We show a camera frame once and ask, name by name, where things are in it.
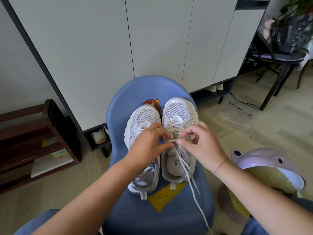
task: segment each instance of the shoe insole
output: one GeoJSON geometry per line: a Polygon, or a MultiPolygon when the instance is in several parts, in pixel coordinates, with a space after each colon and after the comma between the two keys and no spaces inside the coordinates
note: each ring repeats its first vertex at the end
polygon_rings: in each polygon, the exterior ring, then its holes
{"type": "Polygon", "coordinates": [[[167,155],[167,171],[173,176],[182,176],[185,171],[177,155],[167,155]]]}

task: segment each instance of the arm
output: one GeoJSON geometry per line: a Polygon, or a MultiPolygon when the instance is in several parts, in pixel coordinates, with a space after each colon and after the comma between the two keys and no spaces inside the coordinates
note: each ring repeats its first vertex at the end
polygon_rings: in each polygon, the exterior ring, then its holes
{"type": "Polygon", "coordinates": [[[111,209],[135,176],[173,143],[158,145],[158,137],[171,139],[157,122],[144,130],[129,153],[95,183],[38,228],[33,235],[96,234],[111,209]]]}
{"type": "Polygon", "coordinates": [[[185,140],[178,143],[194,154],[205,168],[215,172],[269,234],[312,234],[313,214],[229,160],[223,163],[228,158],[205,123],[190,126],[181,137],[185,138],[188,134],[191,134],[192,143],[185,140]]]}

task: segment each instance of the red string bracelet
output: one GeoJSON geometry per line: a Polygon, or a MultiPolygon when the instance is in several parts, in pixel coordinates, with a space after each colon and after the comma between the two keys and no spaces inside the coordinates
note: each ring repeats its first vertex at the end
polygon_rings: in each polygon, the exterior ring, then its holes
{"type": "Polygon", "coordinates": [[[224,164],[224,162],[221,163],[221,165],[214,171],[213,174],[215,174],[215,172],[217,172],[217,170],[224,164]]]}

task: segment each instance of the tiled floor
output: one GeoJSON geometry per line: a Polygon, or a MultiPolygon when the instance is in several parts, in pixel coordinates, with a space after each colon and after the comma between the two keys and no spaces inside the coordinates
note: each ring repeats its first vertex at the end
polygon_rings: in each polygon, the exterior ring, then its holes
{"type": "MultiPolygon", "coordinates": [[[[251,135],[222,121],[217,115],[217,100],[198,107],[200,120],[216,133],[223,149],[247,152],[257,148],[273,148],[286,153],[302,170],[306,179],[303,195],[313,199],[313,69],[307,69],[302,85],[296,90],[299,72],[294,71],[277,97],[272,97],[260,118],[251,128],[251,135]]],[[[277,75],[268,72],[255,83],[255,73],[240,76],[232,93],[245,102],[261,105],[277,75]]],[[[2,234],[13,234],[38,214],[61,208],[87,188],[107,169],[110,158],[100,151],[83,152],[83,161],[76,166],[39,179],[0,195],[0,228],[2,234]]],[[[207,179],[216,201],[220,181],[209,171],[207,179]]],[[[216,202],[214,234],[240,234],[242,225],[225,216],[216,202]]]]}

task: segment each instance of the cabinet leg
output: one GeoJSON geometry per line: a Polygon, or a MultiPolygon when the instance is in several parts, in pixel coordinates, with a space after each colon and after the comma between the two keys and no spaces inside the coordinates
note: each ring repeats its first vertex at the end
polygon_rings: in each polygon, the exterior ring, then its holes
{"type": "Polygon", "coordinates": [[[220,104],[222,101],[223,101],[223,96],[219,98],[218,104],[220,104]]]}
{"type": "Polygon", "coordinates": [[[105,147],[101,148],[101,152],[103,153],[105,158],[108,158],[110,156],[108,150],[105,147]]]}

